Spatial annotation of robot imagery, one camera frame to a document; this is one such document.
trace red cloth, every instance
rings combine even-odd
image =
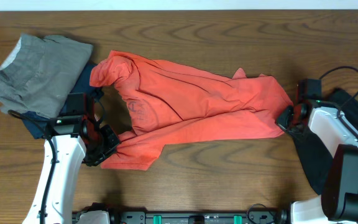
[[[103,169],[147,170],[166,144],[274,138],[275,118],[291,105],[276,79],[226,78],[166,60],[111,51],[91,73],[90,85],[114,84],[127,103],[132,131],[119,135],[117,153]]]

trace white wall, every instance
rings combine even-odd
[[[0,0],[0,11],[358,9],[358,0]]]

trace black cloth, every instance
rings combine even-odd
[[[350,97],[351,95],[346,91],[337,89],[329,95],[326,101],[342,105]],[[346,119],[358,130],[358,101],[355,99],[349,101],[342,111],[345,113]],[[311,131],[306,133],[303,138],[292,137],[309,184],[317,194],[321,195],[333,163],[332,155],[320,138]]]

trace folded gray fabric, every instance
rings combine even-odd
[[[35,111],[46,118],[56,117],[92,49],[91,44],[60,35],[40,39],[22,34],[0,68],[1,111]]]

